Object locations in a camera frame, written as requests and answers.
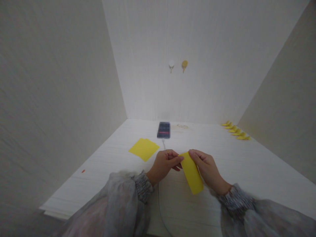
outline smartphone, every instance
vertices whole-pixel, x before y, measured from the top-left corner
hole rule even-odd
[[[157,138],[170,138],[170,123],[169,122],[160,122]]]

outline right hand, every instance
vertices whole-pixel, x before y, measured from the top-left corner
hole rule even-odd
[[[222,178],[211,155],[199,150],[189,150],[189,155],[211,189],[218,195],[225,195],[230,191],[232,186]]]

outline sleeve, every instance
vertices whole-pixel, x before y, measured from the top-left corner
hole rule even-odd
[[[145,172],[111,173],[106,185],[52,236],[144,236],[153,192]]]
[[[152,186],[143,171],[130,180],[116,182],[109,193],[104,236],[143,236],[150,217],[145,203]]]
[[[255,200],[238,184],[218,200],[224,236],[315,236],[314,219],[271,200]]]

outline left hand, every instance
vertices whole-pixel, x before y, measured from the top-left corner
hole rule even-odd
[[[155,186],[166,177],[171,169],[176,171],[180,171],[179,168],[182,169],[180,162],[183,161],[183,157],[178,155],[171,149],[158,152],[153,166],[146,173],[152,186]]]

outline charging cable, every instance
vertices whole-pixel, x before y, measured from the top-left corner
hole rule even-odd
[[[162,143],[164,144],[164,149],[166,150],[166,145],[165,145],[165,139],[163,138],[162,139]],[[162,218],[162,215],[161,215],[161,208],[160,208],[160,182],[158,183],[158,202],[159,202],[159,214],[160,214],[160,218],[162,220],[162,223],[164,224],[164,227],[166,228],[167,232],[169,233],[169,235],[171,237],[173,237],[173,235],[170,233],[169,229],[167,228],[165,222],[164,222],[164,219]]]

